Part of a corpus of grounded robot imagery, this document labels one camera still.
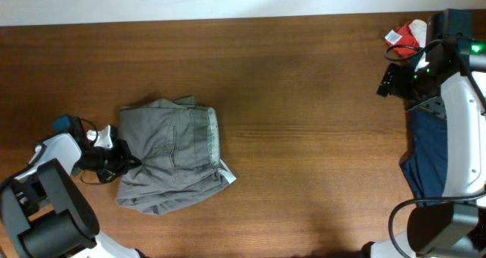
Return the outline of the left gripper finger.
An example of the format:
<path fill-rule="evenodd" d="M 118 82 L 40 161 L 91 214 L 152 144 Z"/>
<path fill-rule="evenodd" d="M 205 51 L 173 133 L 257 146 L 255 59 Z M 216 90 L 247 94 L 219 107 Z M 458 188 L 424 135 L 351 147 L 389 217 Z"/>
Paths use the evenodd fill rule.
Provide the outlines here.
<path fill-rule="evenodd" d="M 102 168 L 96 171 L 96 176 L 98 177 L 99 183 L 107 184 L 113 182 L 126 172 L 126 168 Z"/>
<path fill-rule="evenodd" d="M 120 140 L 120 144 L 121 144 L 121 153 L 122 153 L 124 168 L 133 169 L 141 166 L 142 162 L 139 160 L 139 158 L 137 158 L 131 153 L 127 141 Z"/>

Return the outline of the grey shorts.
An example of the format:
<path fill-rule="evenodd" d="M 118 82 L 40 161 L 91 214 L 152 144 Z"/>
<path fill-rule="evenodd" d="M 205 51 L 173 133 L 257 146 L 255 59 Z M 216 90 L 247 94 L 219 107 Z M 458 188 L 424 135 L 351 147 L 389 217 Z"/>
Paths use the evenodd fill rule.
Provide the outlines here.
<path fill-rule="evenodd" d="M 122 175 L 116 203 L 151 216 L 204 201 L 235 182 L 220 155 L 211 107 L 193 96 L 120 111 L 119 135 L 140 166 Z"/>

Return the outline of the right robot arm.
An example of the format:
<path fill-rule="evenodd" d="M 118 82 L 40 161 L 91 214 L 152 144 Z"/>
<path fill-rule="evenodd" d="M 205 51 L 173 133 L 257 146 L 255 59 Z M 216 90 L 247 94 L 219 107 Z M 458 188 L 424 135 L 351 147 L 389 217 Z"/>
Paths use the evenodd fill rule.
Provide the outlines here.
<path fill-rule="evenodd" d="M 485 255 L 485 44 L 469 11 L 430 16 L 409 56 L 391 58 L 377 89 L 407 103 L 412 152 L 401 165 L 413 198 L 406 230 L 363 257 Z"/>

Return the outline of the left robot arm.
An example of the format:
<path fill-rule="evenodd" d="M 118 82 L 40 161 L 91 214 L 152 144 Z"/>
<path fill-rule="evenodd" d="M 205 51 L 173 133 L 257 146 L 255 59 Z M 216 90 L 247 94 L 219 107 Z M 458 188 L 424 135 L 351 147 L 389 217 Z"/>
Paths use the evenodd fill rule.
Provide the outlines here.
<path fill-rule="evenodd" d="M 84 129 L 85 119 L 63 115 L 38 142 L 25 167 L 1 183 L 1 221 L 18 256 L 143 258 L 99 227 L 91 205 L 72 177 L 86 171 L 99 185 L 140 166 L 112 124 Z"/>

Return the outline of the white garment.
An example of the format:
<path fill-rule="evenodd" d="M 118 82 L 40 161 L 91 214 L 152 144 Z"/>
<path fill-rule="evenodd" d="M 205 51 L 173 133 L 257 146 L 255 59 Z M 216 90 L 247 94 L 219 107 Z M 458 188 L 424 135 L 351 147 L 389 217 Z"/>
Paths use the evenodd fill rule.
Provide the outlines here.
<path fill-rule="evenodd" d="M 426 46 L 427 26 L 428 25 L 422 20 L 413 20 L 409 24 L 410 32 L 415 37 L 415 40 L 420 47 Z"/>

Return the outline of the navy blue garment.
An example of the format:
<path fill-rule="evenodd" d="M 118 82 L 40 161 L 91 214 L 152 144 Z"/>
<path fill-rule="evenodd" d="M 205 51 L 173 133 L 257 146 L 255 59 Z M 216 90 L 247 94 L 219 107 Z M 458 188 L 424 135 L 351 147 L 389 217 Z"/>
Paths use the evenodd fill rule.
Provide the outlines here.
<path fill-rule="evenodd" d="M 447 179 L 447 122 L 414 110 L 409 113 L 412 148 L 399 167 L 415 199 L 441 197 Z"/>

